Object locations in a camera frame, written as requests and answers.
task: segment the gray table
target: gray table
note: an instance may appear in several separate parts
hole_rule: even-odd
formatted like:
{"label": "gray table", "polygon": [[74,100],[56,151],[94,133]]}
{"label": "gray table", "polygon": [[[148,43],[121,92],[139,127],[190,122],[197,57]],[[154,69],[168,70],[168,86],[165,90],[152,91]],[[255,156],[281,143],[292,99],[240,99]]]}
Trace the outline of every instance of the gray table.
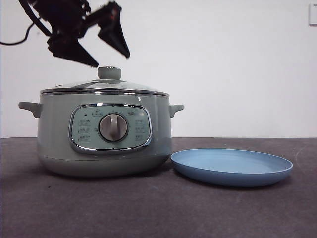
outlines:
{"label": "gray table", "polygon": [[193,181],[170,160],[134,176],[70,178],[40,165],[35,138],[2,139],[1,237],[317,237],[317,139],[173,139],[174,151],[188,148],[271,153],[294,170],[248,189]]}

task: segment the plate rim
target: plate rim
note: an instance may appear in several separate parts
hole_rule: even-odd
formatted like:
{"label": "plate rim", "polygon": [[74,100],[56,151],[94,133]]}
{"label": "plate rim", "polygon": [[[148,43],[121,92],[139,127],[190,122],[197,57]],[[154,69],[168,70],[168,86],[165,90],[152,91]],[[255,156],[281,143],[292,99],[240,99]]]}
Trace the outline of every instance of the plate rim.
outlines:
{"label": "plate rim", "polygon": [[[185,151],[192,151],[192,150],[234,150],[234,151],[245,151],[245,152],[252,152],[252,153],[257,153],[257,154],[264,154],[264,155],[270,155],[270,156],[274,156],[274,157],[278,157],[280,159],[283,159],[287,162],[290,163],[290,167],[287,168],[287,169],[284,169],[284,170],[280,170],[280,171],[274,171],[274,172],[267,172],[267,173],[239,173],[239,172],[227,172],[227,171],[217,171],[217,170],[208,170],[208,169],[201,169],[201,168],[197,168],[197,167],[193,167],[193,166],[189,166],[189,165],[184,165],[184,164],[181,164],[177,161],[175,161],[173,159],[172,156],[174,156],[175,154],[177,153],[181,153],[181,152],[185,152]],[[193,168],[193,169],[197,169],[197,170],[205,170],[205,171],[209,171],[209,172],[217,172],[217,173],[226,173],[226,174],[237,174],[237,175],[269,175],[269,174],[278,174],[278,173],[282,173],[282,172],[287,172],[287,171],[290,171],[293,169],[293,163],[283,157],[280,157],[280,156],[277,156],[277,155],[273,155],[273,154],[269,154],[269,153],[264,153],[264,152],[259,152],[259,151],[252,151],[252,150],[239,150],[239,149],[222,149],[222,148],[198,148],[198,149],[187,149],[187,150],[180,150],[180,151],[177,151],[173,154],[170,155],[170,159],[173,163],[176,163],[178,165],[182,165],[182,166],[186,166],[186,167],[189,167],[189,168]]]}

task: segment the white backdrop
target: white backdrop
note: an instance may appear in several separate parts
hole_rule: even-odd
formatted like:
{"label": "white backdrop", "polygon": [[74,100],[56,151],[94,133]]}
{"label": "white backdrop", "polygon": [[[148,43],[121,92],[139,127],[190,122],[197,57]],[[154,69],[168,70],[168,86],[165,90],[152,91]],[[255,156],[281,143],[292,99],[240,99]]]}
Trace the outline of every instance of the white backdrop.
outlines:
{"label": "white backdrop", "polygon": [[[90,29],[80,43],[122,79],[170,94],[185,110],[172,135],[317,137],[317,27],[309,0],[117,0],[131,51],[126,60]],[[105,1],[89,0],[94,9]],[[1,1],[1,40],[23,38],[30,20]],[[97,71],[54,58],[34,27],[22,45],[1,47],[1,137],[36,136],[37,119],[18,102],[39,91],[95,79]]]}

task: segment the plate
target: plate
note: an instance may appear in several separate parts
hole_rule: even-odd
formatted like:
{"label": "plate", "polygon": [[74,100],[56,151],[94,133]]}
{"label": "plate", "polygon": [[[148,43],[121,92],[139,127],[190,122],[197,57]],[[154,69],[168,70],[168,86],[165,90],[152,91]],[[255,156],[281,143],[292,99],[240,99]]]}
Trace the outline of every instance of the plate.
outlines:
{"label": "plate", "polygon": [[289,160],[261,152],[233,149],[192,149],[171,155],[176,170],[202,182],[255,187],[277,183],[292,171]]}

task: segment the pot base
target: pot base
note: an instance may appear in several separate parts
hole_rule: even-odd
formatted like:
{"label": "pot base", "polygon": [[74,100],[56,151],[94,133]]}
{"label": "pot base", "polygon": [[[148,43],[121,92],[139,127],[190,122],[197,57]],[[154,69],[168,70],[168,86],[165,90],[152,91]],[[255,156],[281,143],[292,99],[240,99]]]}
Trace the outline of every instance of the pot base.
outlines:
{"label": "pot base", "polygon": [[111,177],[150,170],[163,164],[168,157],[151,155],[116,160],[64,160],[39,156],[39,159],[48,170],[58,174],[75,177]]}

